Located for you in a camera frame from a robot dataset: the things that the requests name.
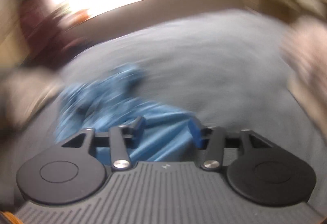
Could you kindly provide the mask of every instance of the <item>person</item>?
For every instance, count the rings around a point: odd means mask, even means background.
[[[60,9],[52,11],[50,0],[22,0],[20,26],[29,46],[25,65],[58,69],[86,48],[84,38],[71,35],[59,26]]]

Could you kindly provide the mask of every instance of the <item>gray bedsheet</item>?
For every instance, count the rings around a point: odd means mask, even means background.
[[[286,89],[290,69],[278,52],[285,28],[240,10],[203,14],[96,45],[61,76],[67,84],[85,82],[136,62],[147,73],[136,96],[194,111],[203,123],[253,129],[312,165],[318,182],[309,203],[327,215],[327,149]],[[13,140],[11,180],[21,163],[51,144],[58,103]]]

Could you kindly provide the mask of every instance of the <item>maroon cloth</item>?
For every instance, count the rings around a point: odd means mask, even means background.
[[[30,63],[56,69],[69,61],[68,49],[81,39],[58,26],[61,17],[49,13],[43,0],[26,0],[20,6],[20,25],[28,43]]]

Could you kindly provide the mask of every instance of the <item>wrinkled fabric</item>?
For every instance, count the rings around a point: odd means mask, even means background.
[[[131,89],[144,77],[133,65],[117,68],[105,80],[67,87],[62,97],[56,141],[62,141],[82,128],[108,131],[119,124],[130,124],[138,116],[146,119],[139,146],[130,149],[131,161],[178,161],[192,144],[187,123],[190,112],[130,96]],[[97,149],[97,159],[110,164],[108,148]]]

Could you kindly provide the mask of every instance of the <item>yellow object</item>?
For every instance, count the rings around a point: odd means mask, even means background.
[[[1,214],[4,215],[5,218],[7,220],[9,220],[10,223],[12,223],[12,224],[23,224],[23,222],[19,218],[15,217],[12,213],[10,213],[8,211],[1,212]]]

